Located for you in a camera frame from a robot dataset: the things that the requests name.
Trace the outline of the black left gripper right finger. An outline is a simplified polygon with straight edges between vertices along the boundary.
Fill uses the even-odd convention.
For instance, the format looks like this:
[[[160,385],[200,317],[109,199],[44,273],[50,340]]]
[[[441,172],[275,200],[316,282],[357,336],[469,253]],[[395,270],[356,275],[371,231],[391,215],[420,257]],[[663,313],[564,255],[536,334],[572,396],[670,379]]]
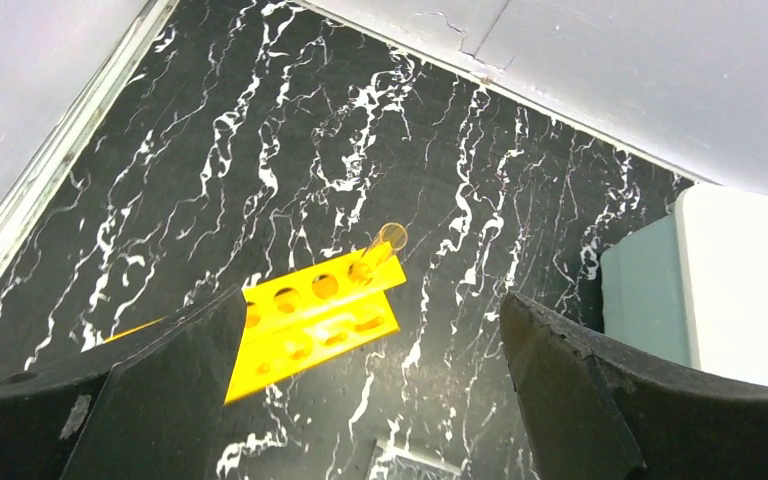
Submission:
[[[542,479],[768,479],[768,387],[661,359],[529,298],[500,306]]]

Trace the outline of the white bin lid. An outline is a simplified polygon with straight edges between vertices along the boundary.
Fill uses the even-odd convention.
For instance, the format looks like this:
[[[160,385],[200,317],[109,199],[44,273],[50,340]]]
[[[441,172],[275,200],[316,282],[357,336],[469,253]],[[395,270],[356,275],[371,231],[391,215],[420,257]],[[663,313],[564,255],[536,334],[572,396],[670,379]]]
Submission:
[[[700,184],[674,218],[692,367],[768,386],[768,196]]]

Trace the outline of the yellow test tube rack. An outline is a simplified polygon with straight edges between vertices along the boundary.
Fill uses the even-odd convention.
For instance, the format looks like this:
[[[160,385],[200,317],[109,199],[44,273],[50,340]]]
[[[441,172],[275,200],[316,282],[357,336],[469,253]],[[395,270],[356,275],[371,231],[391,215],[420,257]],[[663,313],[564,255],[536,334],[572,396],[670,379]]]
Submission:
[[[396,257],[365,285],[352,282],[360,252],[241,290],[245,327],[225,405],[400,329],[386,296],[406,282]]]

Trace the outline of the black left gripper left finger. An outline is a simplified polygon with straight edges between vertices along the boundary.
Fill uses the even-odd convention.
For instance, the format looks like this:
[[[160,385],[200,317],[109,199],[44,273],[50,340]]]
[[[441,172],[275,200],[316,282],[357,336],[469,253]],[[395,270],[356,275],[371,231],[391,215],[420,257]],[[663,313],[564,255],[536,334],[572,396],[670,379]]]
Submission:
[[[200,479],[247,304],[230,288],[0,380],[0,479]]]

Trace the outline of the clear large test tube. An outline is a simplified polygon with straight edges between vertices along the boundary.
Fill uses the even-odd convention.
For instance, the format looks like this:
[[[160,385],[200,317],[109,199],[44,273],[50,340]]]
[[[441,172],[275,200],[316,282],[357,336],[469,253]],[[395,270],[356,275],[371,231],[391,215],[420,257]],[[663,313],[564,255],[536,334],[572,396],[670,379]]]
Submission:
[[[356,284],[367,284],[373,279],[379,267],[400,252],[407,241],[408,232],[402,224],[395,222],[384,224],[349,268],[349,279]]]

